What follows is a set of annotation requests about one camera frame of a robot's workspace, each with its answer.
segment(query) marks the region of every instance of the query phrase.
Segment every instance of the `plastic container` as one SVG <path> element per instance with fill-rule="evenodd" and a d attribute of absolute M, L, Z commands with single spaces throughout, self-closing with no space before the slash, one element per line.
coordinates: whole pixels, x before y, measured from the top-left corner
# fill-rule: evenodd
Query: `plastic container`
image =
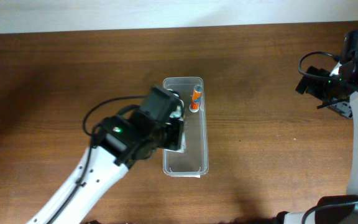
<path fill-rule="evenodd" d="M 163 151 L 163 171 L 172 177 L 200 177 L 208 172 L 205 91 L 198 112 L 192 113 L 189 110 L 195 85 L 204 88 L 200 77 L 166 78 L 163 81 L 163 87 L 179 92 L 185 103 L 186 150 L 183 153 Z"/>

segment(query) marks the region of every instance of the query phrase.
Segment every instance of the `orange battery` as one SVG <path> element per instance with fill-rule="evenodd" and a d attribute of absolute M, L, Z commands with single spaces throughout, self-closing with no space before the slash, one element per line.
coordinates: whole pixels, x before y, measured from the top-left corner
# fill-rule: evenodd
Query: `orange battery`
<path fill-rule="evenodd" d="M 203 94 L 203 87 L 201 85 L 194 86 L 193 96 L 191 97 L 190 111 L 195 113 L 198 111 L 201 103 L 201 95 Z"/>

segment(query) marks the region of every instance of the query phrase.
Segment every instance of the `white backdrop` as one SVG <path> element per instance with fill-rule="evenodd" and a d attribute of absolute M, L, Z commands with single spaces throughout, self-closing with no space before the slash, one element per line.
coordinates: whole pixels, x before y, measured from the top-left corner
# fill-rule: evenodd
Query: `white backdrop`
<path fill-rule="evenodd" d="M 357 20 L 358 0 L 0 0 L 0 33 Z"/>

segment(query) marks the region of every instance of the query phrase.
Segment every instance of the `battery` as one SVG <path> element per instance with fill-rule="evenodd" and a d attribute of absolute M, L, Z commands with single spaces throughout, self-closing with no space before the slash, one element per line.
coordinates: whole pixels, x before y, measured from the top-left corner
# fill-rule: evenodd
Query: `battery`
<path fill-rule="evenodd" d="M 201 85 L 195 85 L 193 90 L 193 96 L 191 97 L 191 103 L 189 109 L 195 113 L 200 108 L 201 95 L 203 94 L 203 87 Z"/>

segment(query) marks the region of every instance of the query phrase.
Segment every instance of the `wood grain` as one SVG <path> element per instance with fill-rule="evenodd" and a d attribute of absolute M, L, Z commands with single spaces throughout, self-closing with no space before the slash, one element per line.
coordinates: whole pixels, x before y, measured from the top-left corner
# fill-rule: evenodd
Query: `wood grain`
<path fill-rule="evenodd" d="M 197 76 L 209 172 L 171 178 L 138 162 L 84 221 L 218 223 L 299 212 L 345 193 L 352 121 L 294 91 L 308 52 L 339 53 L 358 22 L 0 35 L 0 223 L 35 215 L 80 160 L 85 113 L 102 100 Z M 334 62 L 305 63 L 327 69 Z M 95 112 L 90 123 L 138 101 Z"/>

